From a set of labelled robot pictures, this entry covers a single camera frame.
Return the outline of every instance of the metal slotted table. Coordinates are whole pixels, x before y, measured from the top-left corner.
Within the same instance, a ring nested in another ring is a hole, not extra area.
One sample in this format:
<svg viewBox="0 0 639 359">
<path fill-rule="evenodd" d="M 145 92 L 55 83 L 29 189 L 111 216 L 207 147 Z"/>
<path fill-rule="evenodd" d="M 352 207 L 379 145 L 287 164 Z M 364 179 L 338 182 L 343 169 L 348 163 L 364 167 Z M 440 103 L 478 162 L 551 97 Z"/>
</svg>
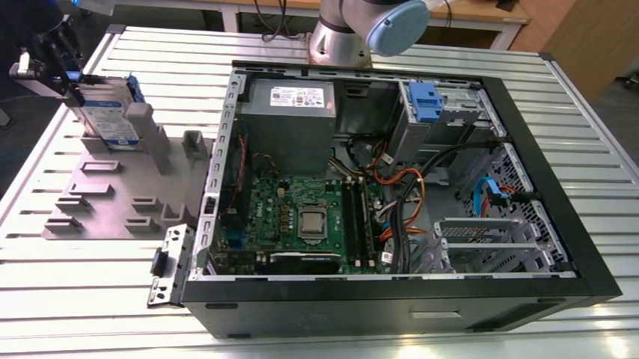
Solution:
<svg viewBox="0 0 639 359">
<path fill-rule="evenodd" d="M 89 73 L 133 72 L 169 136 L 213 138 L 233 59 L 305 63 L 305 42 L 128 27 L 107 34 Z M 111 358 L 624 358 L 639 355 L 639 171 L 552 61 L 536 54 L 415 46 L 375 67 L 503 78 L 623 296 L 500 334 L 215 340 L 187 310 L 145 308 L 156 241 L 47 241 L 40 233 L 84 147 L 60 107 L 0 202 L 0 353 Z M 135 349 L 149 349 L 140 352 Z"/>
</svg>

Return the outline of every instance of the ram slot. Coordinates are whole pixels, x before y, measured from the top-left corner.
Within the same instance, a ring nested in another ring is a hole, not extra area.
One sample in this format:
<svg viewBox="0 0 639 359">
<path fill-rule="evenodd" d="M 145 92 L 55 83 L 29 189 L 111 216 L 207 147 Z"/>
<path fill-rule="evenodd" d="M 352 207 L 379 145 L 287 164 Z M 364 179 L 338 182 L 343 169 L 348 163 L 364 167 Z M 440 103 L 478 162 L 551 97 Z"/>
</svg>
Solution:
<svg viewBox="0 0 639 359">
<path fill-rule="evenodd" d="M 358 231 L 355 245 L 358 247 L 359 258 L 362 259 L 360 265 L 367 266 L 370 260 L 367 248 L 367 213 L 363 206 L 363 191 L 359 183 L 352 186 L 352 192 L 355 203 L 355 229 Z"/>
<path fill-rule="evenodd" d="M 364 223 L 364 247 L 367 250 L 367 262 L 363 263 L 363 266 L 375 267 L 375 239 L 372 238 L 372 223 L 371 223 L 371 212 L 368 206 L 368 190 L 367 184 L 362 183 L 362 206 L 363 206 L 363 223 Z"/>
<path fill-rule="evenodd" d="M 342 217 L 344 229 L 344 241 L 347 245 L 348 264 L 355 264 L 358 253 L 355 250 L 355 213 L 352 210 L 352 194 L 351 183 L 342 185 Z"/>
</svg>

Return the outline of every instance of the label sticker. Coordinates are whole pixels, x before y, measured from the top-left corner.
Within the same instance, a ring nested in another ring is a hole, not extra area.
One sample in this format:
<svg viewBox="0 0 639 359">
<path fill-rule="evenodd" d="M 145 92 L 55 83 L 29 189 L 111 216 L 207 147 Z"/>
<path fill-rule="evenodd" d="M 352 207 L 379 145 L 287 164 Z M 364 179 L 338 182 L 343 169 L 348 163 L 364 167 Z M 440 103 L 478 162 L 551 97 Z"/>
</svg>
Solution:
<svg viewBox="0 0 639 359">
<path fill-rule="evenodd" d="M 271 106 L 323 108 L 323 89 L 272 88 Z"/>
<path fill-rule="evenodd" d="M 116 146 L 133 146 L 140 142 L 131 122 L 123 118 L 124 107 L 119 101 L 85 101 L 83 107 L 91 126 L 101 139 Z"/>
<path fill-rule="evenodd" d="M 392 157 L 384 152 L 382 153 L 382 160 L 390 165 L 392 163 Z"/>
<path fill-rule="evenodd" d="M 392 263 L 392 253 L 382 252 L 382 262 L 387 264 Z"/>
</svg>

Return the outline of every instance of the green circuit board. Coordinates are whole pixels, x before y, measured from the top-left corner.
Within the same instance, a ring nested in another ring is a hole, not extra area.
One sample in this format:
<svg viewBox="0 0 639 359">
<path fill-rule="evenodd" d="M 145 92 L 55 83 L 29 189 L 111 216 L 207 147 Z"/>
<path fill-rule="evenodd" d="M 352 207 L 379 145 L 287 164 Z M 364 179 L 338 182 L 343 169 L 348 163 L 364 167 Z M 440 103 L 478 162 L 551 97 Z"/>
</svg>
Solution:
<svg viewBox="0 0 639 359">
<path fill-rule="evenodd" d="M 339 273 L 376 273 L 378 265 L 348 257 L 343 218 L 343 182 L 307 178 L 260 178 L 253 180 L 248 225 L 241 236 L 241 249 L 228 252 L 233 274 L 252 274 L 252 255 L 261 251 L 312 251 L 339 254 Z M 368 185 L 370 201 L 380 196 L 380 187 Z M 299 237 L 300 211 L 326 211 L 326 239 L 304 241 Z"/>
</svg>

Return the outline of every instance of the floor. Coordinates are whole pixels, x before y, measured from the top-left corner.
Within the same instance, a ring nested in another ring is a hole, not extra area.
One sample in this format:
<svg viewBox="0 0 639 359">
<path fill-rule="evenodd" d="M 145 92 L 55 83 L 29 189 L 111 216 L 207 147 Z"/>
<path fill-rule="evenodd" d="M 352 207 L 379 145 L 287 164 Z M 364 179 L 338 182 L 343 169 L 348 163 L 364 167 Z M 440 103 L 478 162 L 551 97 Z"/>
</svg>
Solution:
<svg viewBox="0 0 639 359">
<path fill-rule="evenodd" d="M 97 13 L 83 17 L 69 1 L 59 0 L 59 3 L 64 12 L 71 13 L 76 19 L 85 59 L 89 58 L 111 23 L 189 30 L 224 30 L 220 14 L 216 12 L 119 5 L 112 17 Z M 264 26 L 253 14 L 243 14 L 241 20 L 244 31 L 255 33 L 264 31 Z M 276 16 L 265 20 L 276 26 Z M 311 31 L 313 23 L 315 20 L 305 18 L 288 20 L 292 33 Z M 0 70 L 1 73 L 7 73 L 4 67 Z M 5 193 L 60 103 L 59 100 L 45 97 L 23 97 L 3 102 L 16 96 L 29 96 L 29 91 L 13 84 L 7 76 L 0 76 L 0 110 L 12 118 L 11 127 L 5 130 L 0 129 L 0 197 Z M 639 163 L 639 142 L 635 138 L 639 133 L 639 90 L 626 90 L 623 82 L 614 82 L 594 107 L 630 157 Z"/>
</svg>

